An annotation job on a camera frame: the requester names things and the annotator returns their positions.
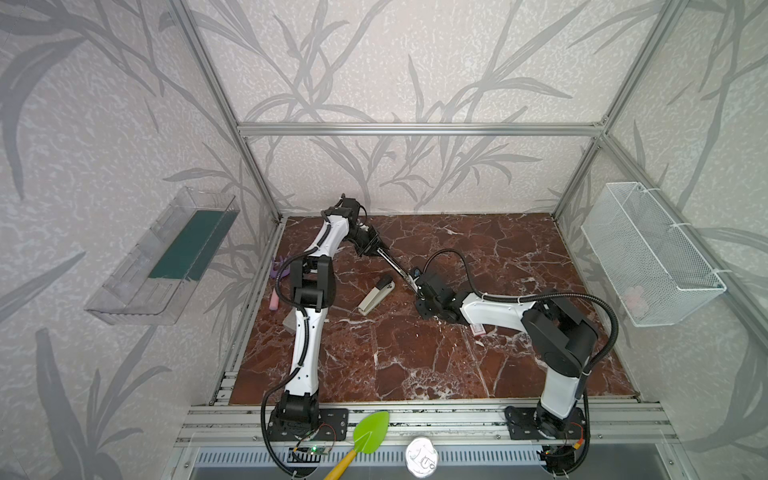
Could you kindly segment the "beige stapler black cap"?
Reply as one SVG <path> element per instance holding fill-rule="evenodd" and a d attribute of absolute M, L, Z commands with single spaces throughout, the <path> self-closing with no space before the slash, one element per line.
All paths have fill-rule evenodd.
<path fill-rule="evenodd" d="M 358 312 L 367 316 L 371 313 L 395 288 L 395 282 L 390 274 L 383 275 L 376 285 L 369 291 L 357 307 Z"/>

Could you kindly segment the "white red staple box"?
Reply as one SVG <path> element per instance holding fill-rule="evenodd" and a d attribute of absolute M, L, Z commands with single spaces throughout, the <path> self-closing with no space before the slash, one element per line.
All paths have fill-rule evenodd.
<path fill-rule="evenodd" d="M 486 334 L 486 330 L 482 324 L 471 324 L 471 331 L 474 336 L 484 336 Z"/>

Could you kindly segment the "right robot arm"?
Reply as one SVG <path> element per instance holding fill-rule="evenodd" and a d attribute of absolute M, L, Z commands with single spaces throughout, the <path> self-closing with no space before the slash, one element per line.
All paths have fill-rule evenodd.
<path fill-rule="evenodd" d="M 619 321 L 604 300 L 578 292 L 549 291 L 538 295 L 505 297 L 474 291 L 455 292 L 439 276 L 423 273 L 411 281 L 415 306 L 425 319 L 473 328 L 495 326 L 528 335 L 535 353 L 547 366 L 545 386 L 536 407 L 533 424 L 546 438 L 563 433 L 577 401 L 584 396 L 588 377 L 612 351 Z M 595 351 L 599 329 L 572 303 L 588 301 L 609 318 L 608 339 Z"/>

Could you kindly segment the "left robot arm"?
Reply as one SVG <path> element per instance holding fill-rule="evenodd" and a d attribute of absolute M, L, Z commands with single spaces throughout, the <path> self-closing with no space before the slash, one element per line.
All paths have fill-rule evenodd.
<path fill-rule="evenodd" d="M 289 271 L 289 294 L 278 297 L 293 308 L 296 331 L 291 371 L 279 384 L 283 393 L 275 411 L 277 424 L 315 429 L 320 423 L 319 348 L 323 324 L 336 297 L 333 257 L 345 241 L 360 256 L 377 256 L 383 248 L 375 228 L 359 218 L 366 214 L 356 199 L 340 199 L 321 212 L 322 227 L 310 246 L 285 260 L 278 271 L 279 275 Z"/>

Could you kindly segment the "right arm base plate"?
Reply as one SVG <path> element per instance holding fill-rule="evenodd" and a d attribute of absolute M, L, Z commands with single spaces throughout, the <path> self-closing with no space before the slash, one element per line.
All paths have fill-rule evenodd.
<path fill-rule="evenodd" d="M 511 440 L 576 441 L 583 437 L 587 424 L 579 407 L 575 407 L 567 419 L 560 419 L 543 407 L 507 406 L 504 418 Z"/>

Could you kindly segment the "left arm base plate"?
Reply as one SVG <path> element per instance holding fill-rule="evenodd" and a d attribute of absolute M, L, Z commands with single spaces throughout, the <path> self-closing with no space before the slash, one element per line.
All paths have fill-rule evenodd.
<path fill-rule="evenodd" d="M 346 408 L 321 408 L 315 420 L 309 422 L 290 420 L 275 408 L 267 424 L 270 441 L 300 440 L 307 435 L 312 440 L 341 441 L 347 437 L 349 410 Z"/>

